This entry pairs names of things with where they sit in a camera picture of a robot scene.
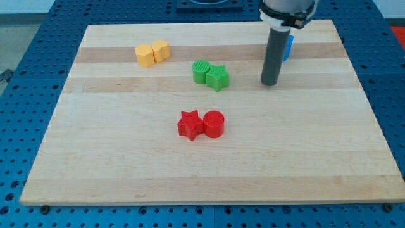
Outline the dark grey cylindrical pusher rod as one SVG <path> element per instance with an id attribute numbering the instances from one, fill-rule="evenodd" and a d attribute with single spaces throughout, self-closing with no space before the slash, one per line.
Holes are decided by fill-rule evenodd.
<path id="1" fill-rule="evenodd" d="M 290 30 L 270 29 L 261 73 L 261 83 L 265 86 L 274 86 L 278 82 L 289 34 Z"/>

